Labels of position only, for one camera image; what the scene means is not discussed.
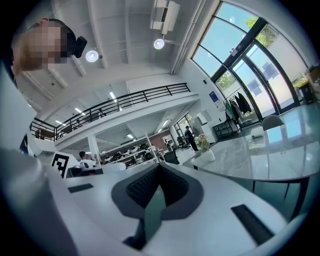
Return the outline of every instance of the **white column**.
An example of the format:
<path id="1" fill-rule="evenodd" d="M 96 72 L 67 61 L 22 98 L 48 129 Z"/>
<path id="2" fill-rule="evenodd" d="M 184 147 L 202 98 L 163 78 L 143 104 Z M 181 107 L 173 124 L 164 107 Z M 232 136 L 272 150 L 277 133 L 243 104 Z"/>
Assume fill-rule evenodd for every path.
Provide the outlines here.
<path id="1" fill-rule="evenodd" d="M 95 161 L 95 155 L 97 155 L 98 159 L 99 159 L 99 163 L 100 163 L 101 159 L 100 159 L 100 153 L 99 153 L 99 148 L 98 148 L 96 136 L 89 135 L 87 138 L 88 138 L 89 149 L 91 152 L 92 160 Z"/>

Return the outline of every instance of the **round pendant light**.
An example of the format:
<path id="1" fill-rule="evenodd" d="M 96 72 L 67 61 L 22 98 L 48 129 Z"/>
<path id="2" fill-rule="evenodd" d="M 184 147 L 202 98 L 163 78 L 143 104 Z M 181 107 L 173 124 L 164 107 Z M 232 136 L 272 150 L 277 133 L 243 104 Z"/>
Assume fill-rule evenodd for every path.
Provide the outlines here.
<path id="1" fill-rule="evenodd" d="M 159 38 L 154 41 L 153 46 L 157 50 L 162 49 L 165 46 L 165 41 L 163 39 Z"/>
<path id="2" fill-rule="evenodd" d="M 90 50 L 85 55 L 85 59 L 88 62 L 96 62 L 98 58 L 99 58 L 99 54 L 95 50 Z"/>

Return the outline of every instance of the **flower vase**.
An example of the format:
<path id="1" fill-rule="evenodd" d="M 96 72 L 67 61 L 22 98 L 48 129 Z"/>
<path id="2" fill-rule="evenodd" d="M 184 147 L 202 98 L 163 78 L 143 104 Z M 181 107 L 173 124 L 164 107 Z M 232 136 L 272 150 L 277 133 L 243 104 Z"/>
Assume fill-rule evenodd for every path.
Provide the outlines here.
<path id="1" fill-rule="evenodd" d="M 207 151 L 207 158 L 210 162 L 213 162 L 214 160 L 216 160 L 215 154 L 212 152 L 211 149 L 208 149 Z"/>

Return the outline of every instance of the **black metal railing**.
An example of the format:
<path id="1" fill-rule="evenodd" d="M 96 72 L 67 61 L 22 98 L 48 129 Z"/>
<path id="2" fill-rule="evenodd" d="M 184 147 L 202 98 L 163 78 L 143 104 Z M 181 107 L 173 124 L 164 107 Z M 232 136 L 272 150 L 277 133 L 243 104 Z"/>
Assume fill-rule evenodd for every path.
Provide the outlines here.
<path id="1" fill-rule="evenodd" d="M 53 125 L 34 118 L 30 124 L 31 134 L 41 140 L 48 140 L 54 142 L 56 139 L 57 129 Z"/>
<path id="2" fill-rule="evenodd" d="M 30 128 L 34 126 L 37 127 L 37 125 L 40 125 L 34 123 L 40 122 L 42 125 L 45 124 L 47 127 L 50 127 L 52 129 L 52 131 L 50 132 L 52 132 L 54 136 L 49 138 L 52 134 L 48 133 L 48 130 L 48 132 L 43 132 L 45 134 L 43 138 L 55 141 L 63 137 L 64 134 L 68 134 L 88 123 L 98 120 L 99 118 L 105 117 L 106 115 L 122 111 L 126 108 L 130 108 L 135 104 L 149 102 L 160 97 L 173 96 L 175 94 L 185 92 L 190 92 L 186 83 L 176 83 L 155 87 L 152 89 L 141 90 L 114 99 L 110 99 L 98 105 L 92 106 L 84 110 L 82 113 L 72 116 L 68 120 L 64 121 L 63 124 L 60 124 L 57 127 L 54 127 L 51 124 L 48 124 L 44 121 L 35 118 L 34 120 L 37 122 L 32 122 Z"/>

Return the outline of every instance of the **large window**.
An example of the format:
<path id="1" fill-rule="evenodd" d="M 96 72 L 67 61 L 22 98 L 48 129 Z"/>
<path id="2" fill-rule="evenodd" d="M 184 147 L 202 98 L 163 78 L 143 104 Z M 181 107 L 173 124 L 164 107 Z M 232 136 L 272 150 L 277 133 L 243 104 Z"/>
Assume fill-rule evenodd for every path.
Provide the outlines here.
<path id="1" fill-rule="evenodd" d="M 294 87 L 306 80 L 304 61 L 274 27 L 240 7 L 220 4 L 192 59 L 211 77 L 225 105 L 242 99 L 234 106 L 240 126 L 299 104 Z"/>

